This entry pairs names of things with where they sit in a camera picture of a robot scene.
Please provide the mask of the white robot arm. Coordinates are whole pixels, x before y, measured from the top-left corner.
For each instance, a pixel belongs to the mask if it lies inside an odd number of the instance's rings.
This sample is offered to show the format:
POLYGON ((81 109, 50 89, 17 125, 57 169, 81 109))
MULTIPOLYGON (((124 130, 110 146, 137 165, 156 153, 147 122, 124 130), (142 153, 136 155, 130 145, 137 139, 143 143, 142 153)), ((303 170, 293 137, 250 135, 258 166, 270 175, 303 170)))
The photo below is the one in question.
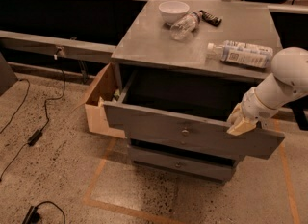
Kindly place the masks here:
POLYGON ((308 95, 308 51, 288 47, 271 60, 271 73, 257 87, 244 94, 227 122, 227 133, 239 136, 272 118, 285 104, 308 95))

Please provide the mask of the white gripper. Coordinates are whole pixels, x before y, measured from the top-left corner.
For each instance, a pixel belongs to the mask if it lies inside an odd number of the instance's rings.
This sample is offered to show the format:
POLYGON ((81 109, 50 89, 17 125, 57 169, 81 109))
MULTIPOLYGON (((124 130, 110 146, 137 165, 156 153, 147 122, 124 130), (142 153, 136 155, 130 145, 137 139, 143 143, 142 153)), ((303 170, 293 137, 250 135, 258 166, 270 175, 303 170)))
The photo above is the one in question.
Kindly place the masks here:
POLYGON ((271 109, 264 105, 256 94, 256 88, 252 87, 230 113, 227 122, 230 128, 227 133, 239 136, 256 128, 256 123, 272 118, 278 113, 278 109, 271 109))

